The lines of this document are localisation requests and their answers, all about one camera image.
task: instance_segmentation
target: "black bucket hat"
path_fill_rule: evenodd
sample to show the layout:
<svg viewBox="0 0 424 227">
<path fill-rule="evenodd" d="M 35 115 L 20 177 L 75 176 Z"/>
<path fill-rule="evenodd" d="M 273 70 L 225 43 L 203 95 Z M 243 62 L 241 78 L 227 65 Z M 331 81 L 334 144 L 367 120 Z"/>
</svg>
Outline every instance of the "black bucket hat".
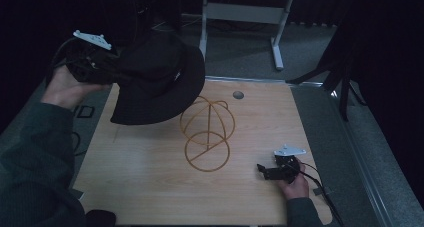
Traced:
<svg viewBox="0 0 424 227">
<path fill-rule="evenodd" d="M 184 112 L 205 83 L 205 62 L 198 47 L 172 33 L 150 32 L 124 50 L 112 123 L 146 125 Z"/>
</svg>

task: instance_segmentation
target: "table top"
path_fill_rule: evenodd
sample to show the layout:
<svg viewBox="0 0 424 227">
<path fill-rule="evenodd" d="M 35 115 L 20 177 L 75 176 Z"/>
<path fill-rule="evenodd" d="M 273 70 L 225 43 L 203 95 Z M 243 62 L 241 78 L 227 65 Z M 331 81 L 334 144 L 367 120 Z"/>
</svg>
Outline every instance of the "table top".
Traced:
<svg viewBox="0 0 424 227">
<path fill-rule="evenodd" d="M 315 166 L 288 85 L 207 80 L 200 94 L 207 101 L 198 98 L 182 116 L 144 126 L 110 122 L 118 93 L 114 85 L 73 187 L 84 192 L 85 211 L 112 211 L 117 224 L 286 223 L 282 193 L 256 164 L 276 167 L 273 151 L 288 144 L 305 149 L 298 158 Z M 311 168 L 306 173 L 319 179 Z M 330 210 L 309 182 L 328 224 Z"/>
</svg>

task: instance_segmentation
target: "sleeve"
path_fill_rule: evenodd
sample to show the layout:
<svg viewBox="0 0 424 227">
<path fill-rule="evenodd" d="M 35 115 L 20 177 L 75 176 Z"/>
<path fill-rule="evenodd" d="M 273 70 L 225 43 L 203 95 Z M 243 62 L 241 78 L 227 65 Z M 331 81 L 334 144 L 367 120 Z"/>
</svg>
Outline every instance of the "sleeve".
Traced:
<svg viewBox="0 0 424 227">
<path fill-rule="evenodd" d="M 323 226 L 318 212 L 310 198 L 296 198 L 287 201 L 288 227 Z"/>
<path fill-rule="evenodd" d="M 68 187 L 74 173 L 72 112 L 37 103 L 20 141 L 0 156 L 2 226 L 85 226 Z"/>
</svg>

